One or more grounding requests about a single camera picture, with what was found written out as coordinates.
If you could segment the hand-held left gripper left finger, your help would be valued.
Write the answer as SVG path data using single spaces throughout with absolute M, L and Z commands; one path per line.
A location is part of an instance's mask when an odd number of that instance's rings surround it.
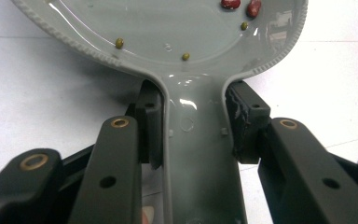
M 129 105 L 126 116 L 138 122 L 140 161 L 157 170 L 163 163 L 163 109 L 164 98 L 151 81 L 142 83 L 138 98 Z

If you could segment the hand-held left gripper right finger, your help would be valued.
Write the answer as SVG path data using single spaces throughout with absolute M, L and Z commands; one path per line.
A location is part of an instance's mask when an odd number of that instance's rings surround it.
M 231 83 L 226 90 L 226 106 L 233 137 L 233 155 L 239 163 L 258 164 L 256 149 L 259 132 L 269 124 L 270 107 L 244 81 Z

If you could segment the grey dustpan with orange edge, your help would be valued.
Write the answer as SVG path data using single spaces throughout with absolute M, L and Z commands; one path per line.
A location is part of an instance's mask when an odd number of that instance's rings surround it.
M 243 8 L 223 9 L 219 0 L 12 2 L 75 51 L 159 87 L 166 224 L 246 223 L 225 93 L 290 52 L 308 0 L 261 0 L 254 19 Z

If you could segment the single red bean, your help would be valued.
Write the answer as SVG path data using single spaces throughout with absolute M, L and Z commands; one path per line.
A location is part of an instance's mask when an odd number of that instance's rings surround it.
M 261 0 L 250 0 L 246 8 L 246 15 L 249 18 L 255 18 L 262 6 Z
M 241 5 L 241 0 L 221 0 L 220 5 L 225 9 L 236 9 Z

